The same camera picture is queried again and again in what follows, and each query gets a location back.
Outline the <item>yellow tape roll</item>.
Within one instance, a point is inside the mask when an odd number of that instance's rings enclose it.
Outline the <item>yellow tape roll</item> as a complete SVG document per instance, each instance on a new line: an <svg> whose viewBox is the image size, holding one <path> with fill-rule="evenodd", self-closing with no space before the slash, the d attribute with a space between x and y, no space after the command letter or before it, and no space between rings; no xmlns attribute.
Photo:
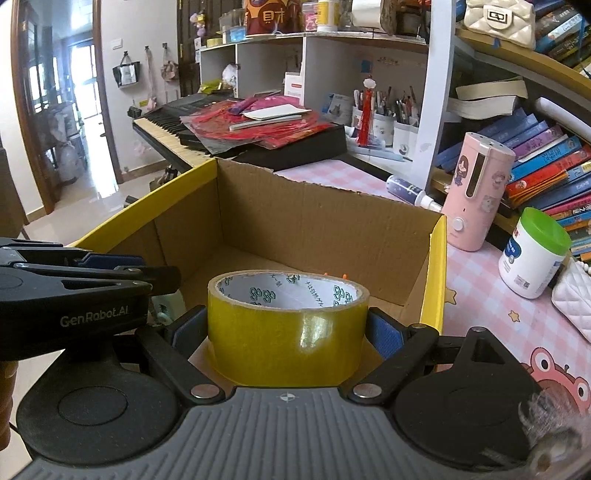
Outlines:
<svg viewBox="0 0 591 480"><path fill-rule="evenodd" d="M370 292L346 279L276 270L218 275L207 286L216 370L249 387L336 386L362 361Z"/></svg>

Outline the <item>yellow cardboard box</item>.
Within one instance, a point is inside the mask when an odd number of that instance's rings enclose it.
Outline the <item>yellow cardboard box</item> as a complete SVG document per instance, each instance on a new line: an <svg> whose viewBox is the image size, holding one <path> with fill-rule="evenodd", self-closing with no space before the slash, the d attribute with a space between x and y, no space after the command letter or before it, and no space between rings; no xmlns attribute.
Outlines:
<svg viewBox="0 0 591 480"><path fill-rule="evenodd" d="M441 329L446 222L380 196L209 161L78 241L181 273L208 308L207 358L250 387L335 386L379 357L370 307Z"/></svg>

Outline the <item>pink printed desk mat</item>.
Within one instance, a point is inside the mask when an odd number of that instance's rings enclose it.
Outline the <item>pink printed desk mat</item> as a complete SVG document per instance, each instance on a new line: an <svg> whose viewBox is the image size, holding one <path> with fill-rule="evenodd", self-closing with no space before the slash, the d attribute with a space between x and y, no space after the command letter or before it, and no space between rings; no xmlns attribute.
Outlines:
<svg viewBox="0 0 591 480"><path fill-rule="evenodd" d="M384 181L328 160L266 174L262 188L291 257L301 245L334 253L335 275L346 273L374 294L394 283L413 286L435 216L398 202ZM589 410L590 343L550 293L528 300L513 292L499 274L501 252L490 244L476 252L450 246L447 255L445 334L488 328L543 388Z"/></svg>

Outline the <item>small spray bottle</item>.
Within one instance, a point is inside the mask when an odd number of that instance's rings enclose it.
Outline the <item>small spray bottle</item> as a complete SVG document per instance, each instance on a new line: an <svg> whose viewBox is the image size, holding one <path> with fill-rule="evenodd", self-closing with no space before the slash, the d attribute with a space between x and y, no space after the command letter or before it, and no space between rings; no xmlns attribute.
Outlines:
<svg viewBox="0 0 591 480"><path fill-rule="evenodd" d="M408 204L437 213L442 212L442 206L425 190L404 178L391 175L386 181L386 188L391 195Z"/></svg>

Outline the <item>pink cylindrical humidifier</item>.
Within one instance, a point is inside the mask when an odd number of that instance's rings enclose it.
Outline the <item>pink cylindrical humidifier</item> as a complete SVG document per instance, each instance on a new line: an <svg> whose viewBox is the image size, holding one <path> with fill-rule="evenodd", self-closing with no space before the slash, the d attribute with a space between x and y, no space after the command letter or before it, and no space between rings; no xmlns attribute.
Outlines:
<svg viewBox="0 0 591 480"><path fill-rule="evenodd" d="M514 151L505 145L478 133L465 135L442 209L449 244L468 252L483 246L514 162Z"/></svg>

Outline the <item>white jar green lid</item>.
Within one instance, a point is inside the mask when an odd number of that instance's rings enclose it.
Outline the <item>white jar green lid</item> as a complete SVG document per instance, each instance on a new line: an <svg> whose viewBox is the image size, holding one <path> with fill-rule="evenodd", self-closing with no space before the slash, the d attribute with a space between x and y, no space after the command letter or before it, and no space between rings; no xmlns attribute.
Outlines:
<svg viewBox="0 0 591 480"><path fill-rule="evenodd" d="M542 295L569 252L567 231L546 213L526 207L499 259L499 274L519 296Z"/></svg>

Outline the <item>white quilted purse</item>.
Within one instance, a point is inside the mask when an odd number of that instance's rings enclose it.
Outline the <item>white quilted purse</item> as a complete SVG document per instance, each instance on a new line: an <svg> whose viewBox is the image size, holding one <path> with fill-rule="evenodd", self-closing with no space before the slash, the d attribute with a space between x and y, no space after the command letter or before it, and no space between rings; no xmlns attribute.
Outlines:
<svg viewBox="0 0 591 480"><path fill-rule="evenodd" d="M569 258L552 289L552 304L579 333L591 341L590 267Z"/></svg>

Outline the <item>black electronic keyboard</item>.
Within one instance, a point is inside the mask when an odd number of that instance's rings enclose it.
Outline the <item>black electronic keyboard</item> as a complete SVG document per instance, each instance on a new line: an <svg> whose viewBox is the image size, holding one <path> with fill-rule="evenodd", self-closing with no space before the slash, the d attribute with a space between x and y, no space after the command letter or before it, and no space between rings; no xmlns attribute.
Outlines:
<svg viewBox="0 0 591 480"><path fill-rule="evenodd" d="M219 159L280 171L346 153L342 125L277 94L194 94L142 115L132 128L179 173Z"/></svg>

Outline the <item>white pen holder cups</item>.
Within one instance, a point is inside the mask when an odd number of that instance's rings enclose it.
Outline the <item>white pen holder cups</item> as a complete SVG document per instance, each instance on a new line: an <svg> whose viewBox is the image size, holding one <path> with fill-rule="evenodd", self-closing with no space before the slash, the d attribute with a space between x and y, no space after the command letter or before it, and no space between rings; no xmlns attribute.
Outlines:
<svg viewBox="0 0 591 480"><path fill-rule="evenodd" d="M411 159L415 153L420 125L413 95L394 97L393 90L363 87L353 91L352 138L360 147L391 151L399 158Z"/></svg>

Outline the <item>row of colourful books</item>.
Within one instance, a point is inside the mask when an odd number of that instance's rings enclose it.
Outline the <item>row of colourful books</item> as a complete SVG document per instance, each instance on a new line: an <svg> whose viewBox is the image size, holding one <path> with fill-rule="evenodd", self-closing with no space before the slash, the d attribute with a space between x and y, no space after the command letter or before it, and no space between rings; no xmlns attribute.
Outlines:
<svg viewBox="0 0 591 480"><path fill-rule="evenodd" d="M472 122L470 130L513 151L510 172L491 240L509 232L526 207L544 211L566 227L575 256L590 258L590 119L546 98L495 121Z"/></svg>

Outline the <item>red paper pile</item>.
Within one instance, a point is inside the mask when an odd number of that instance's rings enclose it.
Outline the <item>red paper pile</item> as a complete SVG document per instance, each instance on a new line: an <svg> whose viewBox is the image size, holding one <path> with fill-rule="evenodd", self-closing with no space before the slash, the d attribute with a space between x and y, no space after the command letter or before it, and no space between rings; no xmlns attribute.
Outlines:
<svg viewBox="0 0 591 480"><path fill-rule="evenodd" d="M320 113L283 95L215 101L180 121L212 155L245 145L276 150L335 128Z"/></svg>

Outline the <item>white cubby shelf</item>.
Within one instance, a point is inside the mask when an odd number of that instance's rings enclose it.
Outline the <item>white cubby shelf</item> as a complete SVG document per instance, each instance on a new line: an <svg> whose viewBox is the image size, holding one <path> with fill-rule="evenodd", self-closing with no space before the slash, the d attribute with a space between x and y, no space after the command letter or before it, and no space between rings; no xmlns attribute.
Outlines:
<svg viewBox="0 0 591 480"><path fill-rule="evenodd" d="M221 79L229 64L236 97L281 90L295 78L295 97L320 111L331 94L351 97L370 76L393 95L425 91L429 47L422 39L369 32L301 32L256 35L242 42L205 47L199 54L200 80Z"/></svg>

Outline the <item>wooden bookshelf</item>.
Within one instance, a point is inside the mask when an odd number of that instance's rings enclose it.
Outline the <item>wooden bookshelf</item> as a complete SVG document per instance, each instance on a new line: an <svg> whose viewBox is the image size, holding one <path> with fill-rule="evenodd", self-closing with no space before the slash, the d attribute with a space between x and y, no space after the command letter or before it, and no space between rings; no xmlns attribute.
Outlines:
<svg viewBox="0 0 591 480"><path fill-rule="evenodd" d="M469 31L466 1L455 2L460 51L448 110L459 124L435 157L433 184L446 196L472 122L495 121L546 98L590 119L590 4L528 1L534 6L534 50Z"/></svg>

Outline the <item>fortune god figure box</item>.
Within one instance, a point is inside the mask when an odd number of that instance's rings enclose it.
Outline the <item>fortune god figure box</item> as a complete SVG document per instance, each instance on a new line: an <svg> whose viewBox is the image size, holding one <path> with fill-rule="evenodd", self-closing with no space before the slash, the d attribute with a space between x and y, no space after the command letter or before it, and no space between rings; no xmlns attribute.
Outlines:
<svg viewBox="0 0 591 480"><path fill-rule="evenodd" d="M304 30L301 0L243 0L242 8L248 36Z"/></svg>

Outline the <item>cream quilted handbag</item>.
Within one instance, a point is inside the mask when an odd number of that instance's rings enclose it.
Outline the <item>cream quilted handbag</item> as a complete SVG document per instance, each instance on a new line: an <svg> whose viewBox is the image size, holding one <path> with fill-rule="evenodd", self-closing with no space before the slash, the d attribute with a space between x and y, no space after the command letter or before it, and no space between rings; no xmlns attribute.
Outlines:
<svg viewBox="0 0 591 480"><path fill-rule="evenodd" d="M472 32L534 50L534 6L523 0L467 0L464 26Z"/></svg>

